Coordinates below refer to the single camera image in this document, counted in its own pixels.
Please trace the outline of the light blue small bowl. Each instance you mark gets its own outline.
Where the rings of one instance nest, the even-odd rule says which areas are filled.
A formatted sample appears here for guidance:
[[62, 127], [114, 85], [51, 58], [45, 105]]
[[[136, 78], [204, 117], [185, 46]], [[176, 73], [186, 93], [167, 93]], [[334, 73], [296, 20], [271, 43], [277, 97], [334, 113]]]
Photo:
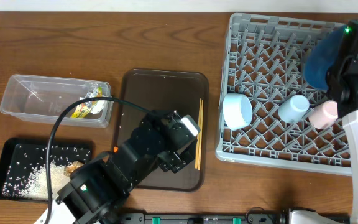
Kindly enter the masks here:
[[228, 128], [238, 130], [251, 124], [253, 109], [248, 97], [228, 93], [223, 100], [223, 116]]

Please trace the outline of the white tissue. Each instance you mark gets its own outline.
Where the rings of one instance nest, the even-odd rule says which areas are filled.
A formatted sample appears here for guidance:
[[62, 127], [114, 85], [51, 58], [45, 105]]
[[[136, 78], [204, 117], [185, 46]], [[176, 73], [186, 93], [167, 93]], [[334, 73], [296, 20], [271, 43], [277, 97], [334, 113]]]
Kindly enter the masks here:
[[104, 109], [106, 103], [107, 101], [104, 100], [93, 101], [91, 103], [90, 113], [93, 115], [99, 114]]

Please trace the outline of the yellow green snack wrapper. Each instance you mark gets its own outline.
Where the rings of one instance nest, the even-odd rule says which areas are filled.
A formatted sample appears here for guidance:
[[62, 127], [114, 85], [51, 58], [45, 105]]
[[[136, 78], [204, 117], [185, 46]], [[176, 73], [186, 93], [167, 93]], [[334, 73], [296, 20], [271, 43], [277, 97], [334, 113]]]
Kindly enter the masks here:
[[[80, 100], [95, 97], [104, 97], [104, 95], [101, 87], [97, 83], [92, 83], [90, 91], [88, 91], [84, 97], [80, 97]], [[92, 101], [89, 101], [77, 105], [70, 118], [85, 118], [88, 114], [90, 114], [91, 103]]]

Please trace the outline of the brown food scrap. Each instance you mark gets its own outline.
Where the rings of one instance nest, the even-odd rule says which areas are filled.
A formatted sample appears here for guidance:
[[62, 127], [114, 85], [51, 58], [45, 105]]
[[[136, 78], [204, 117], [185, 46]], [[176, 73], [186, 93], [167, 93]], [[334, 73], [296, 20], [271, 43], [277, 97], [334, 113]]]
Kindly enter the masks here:
[[71, 176], [71, 174], [76, 171], [78, 168], [83, 166], [84, 164], [80, 161], [74, 161], [71, 164], [65, 166], [63, 170], [63, 174], [67, 177]]

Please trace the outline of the light blue plastic cup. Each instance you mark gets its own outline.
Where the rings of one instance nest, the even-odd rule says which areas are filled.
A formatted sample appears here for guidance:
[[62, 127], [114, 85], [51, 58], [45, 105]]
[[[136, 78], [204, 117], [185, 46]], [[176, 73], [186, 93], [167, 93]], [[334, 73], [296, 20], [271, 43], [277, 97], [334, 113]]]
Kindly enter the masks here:
[[303, 95], [294, 95], [282, 103], [278, 108], [278, 115], [288, 124], [299, 122], [310, 107], [308, 99]]

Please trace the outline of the pink plastic cup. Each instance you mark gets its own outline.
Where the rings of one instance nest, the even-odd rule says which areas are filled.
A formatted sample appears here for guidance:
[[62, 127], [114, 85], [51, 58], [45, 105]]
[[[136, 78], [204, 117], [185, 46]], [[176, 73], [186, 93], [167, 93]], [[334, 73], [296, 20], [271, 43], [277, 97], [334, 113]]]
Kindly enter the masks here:
[[308, 119], [316, 129], [328, 128], [338, 119], [337, 103], [332, 100], [321, 103], [313, 109]]

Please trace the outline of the large blue plate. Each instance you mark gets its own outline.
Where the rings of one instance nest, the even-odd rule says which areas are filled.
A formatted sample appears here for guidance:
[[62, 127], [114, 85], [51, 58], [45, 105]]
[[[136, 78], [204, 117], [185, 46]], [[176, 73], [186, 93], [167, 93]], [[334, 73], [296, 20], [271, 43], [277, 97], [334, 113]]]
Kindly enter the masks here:
[[332, 31], [321, 40], [306, 59], [303, 77], [317, 90], [328, 90], [326, 73], [337, 59], [346, 25]]

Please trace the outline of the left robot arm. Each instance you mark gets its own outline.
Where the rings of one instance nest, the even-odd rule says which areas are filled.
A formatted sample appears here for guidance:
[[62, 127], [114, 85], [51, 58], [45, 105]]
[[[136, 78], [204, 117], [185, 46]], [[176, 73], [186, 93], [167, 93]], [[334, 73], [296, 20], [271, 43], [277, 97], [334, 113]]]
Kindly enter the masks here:
[[177, 173], [195, 159], [200, 132], [189, 115], [147, 114], [117, 149], [76, 168], [37, 223], [117, 223], [117, 210], [148, 175]]

